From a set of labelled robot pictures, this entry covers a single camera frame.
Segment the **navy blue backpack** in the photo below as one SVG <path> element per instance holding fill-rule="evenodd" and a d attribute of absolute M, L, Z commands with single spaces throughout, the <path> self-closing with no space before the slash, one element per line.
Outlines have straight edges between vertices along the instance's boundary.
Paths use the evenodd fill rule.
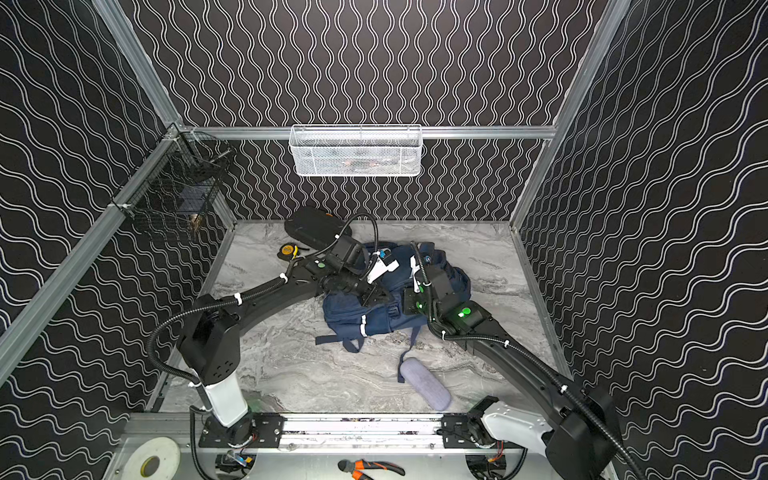
<path fill-rule="evenodd" d="M 389 334 L 398 330 L 411 331 L 414 343 L 420 331 L 439 315 L 471 299 L 471 280 L 459 267 L 450 264 L 447 254 L 432 242 L 416 246 L 387 243 L 389 255 L 399 262 L 394 272 L 381 276 L 378 281 L 390 292 L 390 302 L 374 306 L 361 306 L 353 293 L 333 293 L 323 300 L 323 314 L 331 335 L 315 338 L 317 345 L 339 343 L 349 353 L 362 349 L 367 338 Z M 425 290 L 432 296 L 431 316 L 405 315 L 402 310 L 402 294 L 413 289 L 410 257 L 418 254 L 424 263 L 428 280 Z"/>

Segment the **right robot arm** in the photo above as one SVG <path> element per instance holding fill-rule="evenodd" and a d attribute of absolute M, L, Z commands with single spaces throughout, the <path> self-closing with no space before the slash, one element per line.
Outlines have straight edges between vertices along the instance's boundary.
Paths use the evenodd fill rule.
<path fill-rule="evenodd" d="M 410 249 L 417 267 L 413 291 L 429 331 L 490 364 L 539 407 L 546 423 L 525 434 L 520 415 L 503 413 L 502 401 L 487 397 L 477 421 L 487 437 L 539 452 L 563 479 L 597 479 L 614 458 L 624 460 L 637 478 L 645 478 L 621 439 L 610 394 L 583 389 L 551 368 L 484 307 L 460 300 L 433 256 L 424 256 L 417 244 Z"/>

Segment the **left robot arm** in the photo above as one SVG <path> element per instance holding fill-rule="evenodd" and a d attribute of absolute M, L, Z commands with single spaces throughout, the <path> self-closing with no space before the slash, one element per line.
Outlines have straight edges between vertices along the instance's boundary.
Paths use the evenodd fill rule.
<path fill-rule="evenodd" d="M 190 382 L 206 412 L 232 447 L 249 444 L 253 413 L 239 386 L 240 338 L 262 321 L 299 302 L 321 295 L 355 296 L 365 307 L 390 301 L 381 278 L 394 271 L 393 243 L 375 235 L 357 240 L 350 221 L 302 207 L 284 224 L 304 246 L 278 277 L 223 300 L 205 300 L 154 328 L 147 341 L 152 366 Z"/>

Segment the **purple glasses case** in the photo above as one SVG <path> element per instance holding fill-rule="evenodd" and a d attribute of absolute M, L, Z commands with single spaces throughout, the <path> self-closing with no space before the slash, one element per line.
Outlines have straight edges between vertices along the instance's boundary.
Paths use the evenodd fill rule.
<path fill-rule="evenodd" d="M 399 366 L 398 380 L 410 385 L 436 411 L 445 411 L 452 396 L 443 383 L 418 359 L 407 358 Z"/>

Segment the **black zippered case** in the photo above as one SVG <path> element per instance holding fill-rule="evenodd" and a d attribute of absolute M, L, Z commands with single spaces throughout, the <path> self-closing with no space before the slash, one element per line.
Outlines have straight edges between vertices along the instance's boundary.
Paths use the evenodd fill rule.
<path fill-rule="evenodd" d="M 345 221 L 310 206 L 299 207 L 284 221 L 285 232 L 294 240 L 315 250 L 322 250 L 336 240 Z M 343 231 L 351 234 L 347 226 Z"/>

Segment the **yellow black tape measure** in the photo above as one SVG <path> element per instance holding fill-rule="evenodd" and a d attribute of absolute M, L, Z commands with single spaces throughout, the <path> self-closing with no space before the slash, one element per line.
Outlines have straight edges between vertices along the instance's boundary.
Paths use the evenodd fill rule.
<path fill-rule="evenodd" d="M 300 250 L 301 248 L 295 243 L 285 243 L 279 248 L 277 258 L 283 261 L 290 261 L 298 256 Z"/>

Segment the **white tape roll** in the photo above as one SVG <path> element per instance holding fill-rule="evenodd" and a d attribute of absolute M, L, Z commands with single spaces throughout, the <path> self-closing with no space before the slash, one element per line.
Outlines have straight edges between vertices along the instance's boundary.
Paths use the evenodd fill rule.
<path fill-rule="evenodd" d="M 121 470 L 121 479 L 171 480 L 181 463 L 178 444 L 168 437 L 156 437 L 140 445 Z"/>

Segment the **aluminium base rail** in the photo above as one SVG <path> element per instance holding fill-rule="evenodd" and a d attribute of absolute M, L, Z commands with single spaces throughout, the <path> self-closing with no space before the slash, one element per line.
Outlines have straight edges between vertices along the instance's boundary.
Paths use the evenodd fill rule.
<path fill-rule="evenodd" d="M 277 454 L 459 454 L 487 453 L 502 441 L 534 455 L 545 452 L 554 428 L 534 412 L 505 404 L 492 407 L 478 422 L 489 436 L 470 438 L 466 414 L 258 414 L 250 452 Z"/>

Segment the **orange handled pliers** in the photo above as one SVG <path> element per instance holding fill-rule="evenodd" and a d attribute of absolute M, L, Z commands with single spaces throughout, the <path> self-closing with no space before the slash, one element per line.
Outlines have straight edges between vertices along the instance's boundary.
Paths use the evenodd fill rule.
<path fill-rule="evenodd" d="M 372 477 L 367 474 L 368 470 L 387 471 L 399 476 L 406 475 L 404 468 L 386 461 L 367 461 L 364 459 L 351 461 L 343 459 L 337 463 L 337 467 L 341 472 L 349 473 L 355 480 L 372 480 Z"/>

